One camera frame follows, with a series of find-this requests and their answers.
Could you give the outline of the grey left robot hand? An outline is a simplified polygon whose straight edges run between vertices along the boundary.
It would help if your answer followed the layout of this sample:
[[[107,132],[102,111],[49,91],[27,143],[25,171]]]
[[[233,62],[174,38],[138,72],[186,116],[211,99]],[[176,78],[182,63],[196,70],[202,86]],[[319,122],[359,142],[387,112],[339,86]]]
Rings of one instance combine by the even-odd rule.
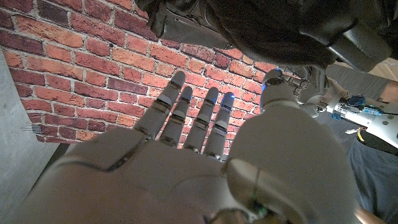
[[[327,77],[324,70],[315,67],[281,69],[299,107],[313,118],[326,111],[332,113],[339,103],[348,99],[348,91]]]

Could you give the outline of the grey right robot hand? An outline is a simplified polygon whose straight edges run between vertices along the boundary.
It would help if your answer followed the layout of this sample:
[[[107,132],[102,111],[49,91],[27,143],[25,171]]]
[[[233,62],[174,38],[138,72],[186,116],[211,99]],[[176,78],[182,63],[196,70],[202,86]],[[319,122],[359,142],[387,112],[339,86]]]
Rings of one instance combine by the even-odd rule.
[[[14,223],[354,223],[345,150],[297,104],[280,70],[262,84],[261,113],[221,161],[233,95],[208,98],[182,149],[189,106],[178,72],[131,128],[81,142],[27,196]]]

